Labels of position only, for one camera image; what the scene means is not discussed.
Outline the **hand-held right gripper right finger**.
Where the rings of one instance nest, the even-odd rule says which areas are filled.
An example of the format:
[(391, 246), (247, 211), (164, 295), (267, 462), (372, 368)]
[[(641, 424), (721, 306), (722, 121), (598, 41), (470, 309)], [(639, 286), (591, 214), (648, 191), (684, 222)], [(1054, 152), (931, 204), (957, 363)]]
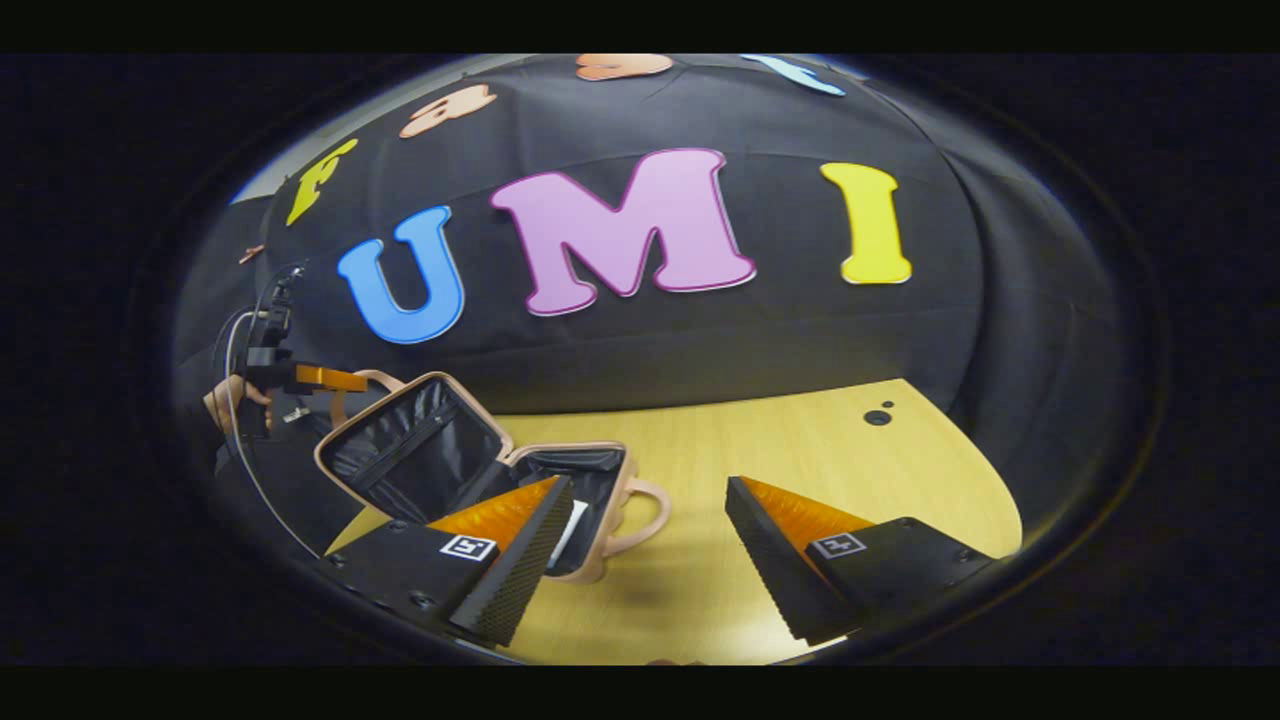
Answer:
[(916, 518), (872, 523), (749, 477), (726, 512), (792, 637), (893, 646), (997, 559)]

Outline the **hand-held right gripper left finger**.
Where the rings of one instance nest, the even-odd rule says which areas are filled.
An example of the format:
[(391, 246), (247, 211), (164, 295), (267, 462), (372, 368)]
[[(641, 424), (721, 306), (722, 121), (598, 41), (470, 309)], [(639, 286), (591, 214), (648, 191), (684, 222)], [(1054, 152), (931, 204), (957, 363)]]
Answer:
[(554, 475), (429, 525), (384, 523), (320, 571), (416, 629), (508, 646), (572, 509), (572, 480)]

